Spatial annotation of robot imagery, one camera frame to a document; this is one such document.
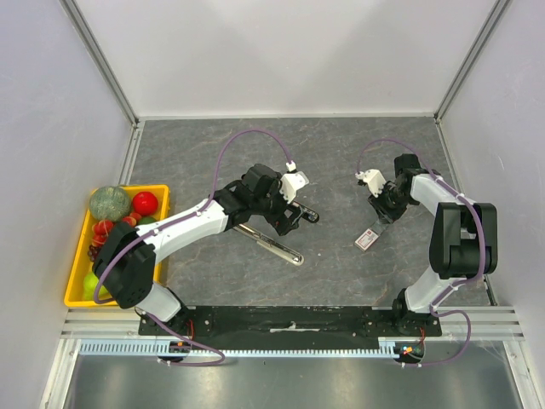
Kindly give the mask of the silver and black stapler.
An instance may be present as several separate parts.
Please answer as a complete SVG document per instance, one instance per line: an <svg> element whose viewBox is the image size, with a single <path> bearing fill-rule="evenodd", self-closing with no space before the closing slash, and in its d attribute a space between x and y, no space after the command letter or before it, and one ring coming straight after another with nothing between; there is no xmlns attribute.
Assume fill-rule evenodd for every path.
<svg viewBox="0 0 545 409"><path fill-rule="evenodd" d="M301 266L304 263L304 256L300 252L280 244L274 239L251 227L242 224L236 226L234 230L250 239L253 239L260 247L272 252L274 255L282 258L286 262L289 262L295 266Z"/></svg>

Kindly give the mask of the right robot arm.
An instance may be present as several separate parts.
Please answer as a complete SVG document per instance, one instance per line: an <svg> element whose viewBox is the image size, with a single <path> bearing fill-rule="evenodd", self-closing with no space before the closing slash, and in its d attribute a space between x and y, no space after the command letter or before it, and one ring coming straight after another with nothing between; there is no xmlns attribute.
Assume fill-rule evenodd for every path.
<svg viewBox="0 0 545 409"><path fill-rule="evenodd" d="M394 173L392 181L379 170L357 174L359 184L369 189L368 202L377 214L362 236L362 247L374 244L411 205L423 205L434 218L429 265L398 294L387 315L392 329L406 336L420 325L430 326L433 312L450 294L495 271L497 211L493 204L466 199L441 176L426 170L415 154L398 156Z"/></svg>

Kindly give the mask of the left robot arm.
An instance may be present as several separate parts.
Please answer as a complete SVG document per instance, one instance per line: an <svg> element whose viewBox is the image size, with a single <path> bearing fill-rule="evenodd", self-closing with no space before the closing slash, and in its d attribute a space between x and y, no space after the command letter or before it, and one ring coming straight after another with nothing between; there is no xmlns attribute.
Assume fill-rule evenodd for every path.
<svg viewBox="0 0 545 409"><path fill-rule="evenodd" d="M155 281L156 265L194 242L245 224L252 216L263 217L278 235L286 235L298 228L305 215L295 199L308 183L301 171L281 174L255 164L190 210L142 227L120 222L94 261L98 286L106 288L120 308L138 308L155 318L167 334L180 334L186 328L186 307L172 290Z"/></svg>

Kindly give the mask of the red white staple box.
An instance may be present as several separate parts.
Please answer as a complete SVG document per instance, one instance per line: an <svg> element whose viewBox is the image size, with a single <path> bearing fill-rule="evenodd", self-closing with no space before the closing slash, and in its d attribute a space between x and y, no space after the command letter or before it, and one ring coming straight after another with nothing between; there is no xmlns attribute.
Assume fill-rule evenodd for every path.
<svg viewBox="0 0 545 409"><path fill-rule="evenodd" d="M389 223L383 223L381 221L374 222L354 241L354 245L361 251L367 251L382 236L389 226Z"/></svg>

